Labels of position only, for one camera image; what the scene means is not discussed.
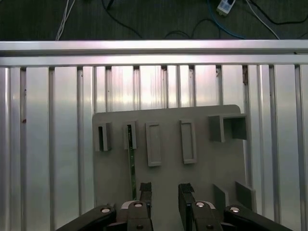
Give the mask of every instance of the power strip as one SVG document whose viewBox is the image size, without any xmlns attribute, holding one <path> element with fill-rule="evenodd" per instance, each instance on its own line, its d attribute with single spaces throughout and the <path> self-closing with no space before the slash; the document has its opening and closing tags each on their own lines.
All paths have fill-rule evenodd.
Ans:
<svg viewBox="0 0 308 231">
<path fill-rule="evenodd" d="M 221 0 L 220 4 L 217 7 L 217 12 L 223 16 L 227 16 L 232 9 L 232 6 L 235 4 L 236 0 Z"/>
</svg>

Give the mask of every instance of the dark floor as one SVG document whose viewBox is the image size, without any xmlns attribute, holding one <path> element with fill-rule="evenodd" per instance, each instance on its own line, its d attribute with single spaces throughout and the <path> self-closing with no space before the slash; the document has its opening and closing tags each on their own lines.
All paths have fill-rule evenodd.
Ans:
<svg viewBox="0 0 308 231">
<path fill-rule="evenodd" d="M 211 0 L 214 11 L 219 2 Z M 301 20 L 308 13 L 308 0 L 255 2 L 275 21 Z M 3 0 L 0 3 L 0 40 L 55 40 L 65 5 L 66 0 Z M 143 39 L 163 39 L 172 30 L 191 34 L 200 19 L 210 17 L 206 0 L 115 0 L 110 13 L 135 28 Z M 247 39 L 275 39 L 251 15 L 244 0 L 237 0 L 226 18 L 215 16 L 228 30 Z M 296 39 L 308 31 L 308 20 L 297 25 L 271 26 L 281 39 Z M 184 37 L 171 35 L 168 38 Z M 193 38 L 218 39 L 218 29 L 211 22 L 203 22 Z M 82 39 L 139 38 L 104 12 L 101 0 L 76 0 L 61 40 Z M 222 32 L 221 39 L 233 37 Z"/>
</svg>

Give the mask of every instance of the gray fixture plate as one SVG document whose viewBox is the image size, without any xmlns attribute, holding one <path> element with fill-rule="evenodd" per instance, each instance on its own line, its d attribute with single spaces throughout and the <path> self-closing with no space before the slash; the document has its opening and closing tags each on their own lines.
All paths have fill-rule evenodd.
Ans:
<svg viewBox="0 0 308 231">
<path fill-rule="evenodd" d="M 224 143 L 210 141 L 208 116 L 238 115 L 236 105 L 154 109 L 128 112 L 97 113 L 93 117 L 93 140 L 98 126 L 111 123 L 110 150 L 94 152 L 94 182 L 96 204 L 115 203 L 116 208 L 130 201 L 128 151 L 125 150 L 123 125 L 135 121 L 137 148 L 135 154 L 137 199 L 141 182 L 152 183 L 152 221 L 155 230 L 182 230 L 178 211 L 178 184 L 191 183 L 195 199 L 214 203 L 213 184 L 237 203 L 235 182 L 245 182 L 243 141 L 226 136 Z M 184 164 L 182 154 L 181 120 L 193 121 L 195 133 L 195 163 Z M 146 124 L 159 131 L 161 162 L 149 167 Z"/>
</svg>

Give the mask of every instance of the gray plastic tab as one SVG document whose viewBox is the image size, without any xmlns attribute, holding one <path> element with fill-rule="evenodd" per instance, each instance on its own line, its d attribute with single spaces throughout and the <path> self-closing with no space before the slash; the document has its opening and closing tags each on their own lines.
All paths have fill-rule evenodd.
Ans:
<svg viewBox="0 0 308 231">
<path fill-rule="evenodd" d="M 196 151 L 196 134 L 194 123 L 191 119 L 181 119 L 181 134 L 182 134 L 182 154 L 184 164 L 193 164 L 197 162 Z"/>
<path fill-rule="evenodd" d="M 148 166 L 161 165 L 161 136 L 158 122 L 145 123 Z"/>
<path fill-rule="evenodd" d="M 111 150 L 111 123 L 102 123 L 96 126 L 97 132 L 94 133 L 95 151 L 106 152 Z"/>
<path fill-rule="evenodd" d="M 236 199 L 246 208 L 257 212 L 256 191 L 239 183 L 235 182 Z"/>
<path fill-rule="evenodd" d="M 247 139 L 246 115 L 211 115 L 208 117 L 210 140 L 225 142 L 226 139 Z"/>
<path fill-rule="evenodd" d="M 222 214 L 225 207 L 229 206 L 229 194 L 226 190 L 213 184 L 214 204 L 216 209 Z"/>
<path fill-rule="evenodd" d="M 124 123 L 123 126 L 123 136 L 124 136 L 124 149 L 127 150 L 128 149 L 128 144 L 127 144 L 127 126 L 131 126 L 131 136 L 132 136 L 132 145 L 133 145 L 133 149 L 137 148 L 137 138 L 136 138 L 136 121 L 131 121 L 131 122 L 126 122 Z"/>
</svg>

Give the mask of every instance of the metal bar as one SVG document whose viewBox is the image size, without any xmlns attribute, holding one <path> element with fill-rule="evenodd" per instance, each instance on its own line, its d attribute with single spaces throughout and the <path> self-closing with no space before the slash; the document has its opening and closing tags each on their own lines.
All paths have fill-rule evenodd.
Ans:
<svg viewBox="0 0 308 231">
<path fill-rule="evenodd" d="M 140 110 L 140 70 L 134 70 L 134 110 Z"/>
<path fill-rule="evenodd" d="M 10 224 L 10 122 L 11 122 L 11 83 L 10 70 L 0 68 L 0 229 L 9 231 Z"/>
<path fill-rule="evenodd" d="M 54 156 L 54 108 L 53 108 L 53 100 L 54 100 L 54 69 L 49 69 L 49 81 L 48 81 L 48 128 L 49 128 L 49 192 L 50 192 L 50 230 L 55 230 L 55 197 L 54 197 L 54 186 L 55 186 L 55 156 Z"/>
<path fill-rule="evenodd" d="M 268 65 L 258 67 L 260 144 L 262 171 L 262 215 L 274 220 L 273 157 L 270 115 L 270 72 Z"/>
<path fill-rule="evenodd" d="M 248 66 L 248 124 L 250 125 L 249 146 L 251 148 L 252 183 L 256 191 L 257 213 L 263 213 L 262 204 L 262 156 L 259 111 L 258 67 Z"/>
<path fill-rule="evenodd" d="M 168 108 L 179 107 L 178 67 L 167 66 Z"/>
<path fill-rule="evenodd" d="M 11 69 L 11 230 L 21 231 L 21 70 Z"/>
<path fill-rule="evenodd" d="M 95 113 L 106 112 L 106 68 L 95 68 Z"/>
<path fill-rule="evenodd" d="M 79 188 L 81 214 L 94 208 L 94 182 L 92 150 L 92 116 L 95 107 L 94 68 L 85 66 L 78 76 L 78 145 L 79 145 Z"/>
<path fill-rule="evenodd" d="M 273 149 L 276 165 L 275 196 L 280 203 L 281 224 L 301 229 L 298 172 L 297 117 L 294 65 L 275 65 L 272 75 L 276 108 L 277 140 Z"/>
<path fill-rule="evenodd" d="M 104 55 L 0 57 L 0 66 L 188 65 L 188 64 L 308 64 L 305 54 Z"/>
<path fill-rule="evenodd" d="M 0 42 L 0 55 L 85 54 L 85 53 L 300 53 L 307 52 L 306 40 L 181 40 L 181 41 L 44 41 Z"/>
<path fill-rule="evenodd" d="M 55 228 L 79 215 L 77 68 L 56 67 L 53 78 Z"/>
<path fill-rule="evenodd" d="M 219 105 L 215 65 L 195 66 L 196 106 Z"/>
<path fill-rule="evenodd" d="M 240 112 L 245 112 L 244 106 L 244 83 L 243 67 L 241 65 L 223 65 L 221 67 L 222 77 L 222 104 L 235 104 L 239 107 Z M 245 178 L 246 183 L 251 182 L 250 153 L 247 141 L 243 141 L 244 160 L 245 160 Z"/>
<path fill-rule="evenodd" d="M 164 81 L 161 66 L 140 66 L 141 108 L 164 108 Z"/>
<path fill-rule="evenodd" d="M 296 67 L 296 104 L 297 104 L 297 133 L 298 133 L 298 162 L 299 162 L 299 187 L 300 187 L 300 201 L 301 201 L 301 224 L 302 231 L 307 230 L 308 221 L 308 175 L 306 171 L 307 166 L 307 73 L 308 65 Z"/>
<path fill-rule="evenodd" d="M 188 65 L 179 66 L 179 107 L 194 106 L 194 77 Z"/>
<path fill-rule="evenodd" d="M 113 66 L 110 76 L 110 111 L 134 110 L 133 66 Z"/>
<path fill-rule="evenodd" d="M 112 98 L 111 98 L 111 69 L 106 69 L 105 73 L 105 95 L 106 95 L 106 112 L 111 112 Z"/>
<path fill-rule="evenodd" d="M 26 230 L 50 229 L 49 70 L 26 69 Z"/>
</svg>

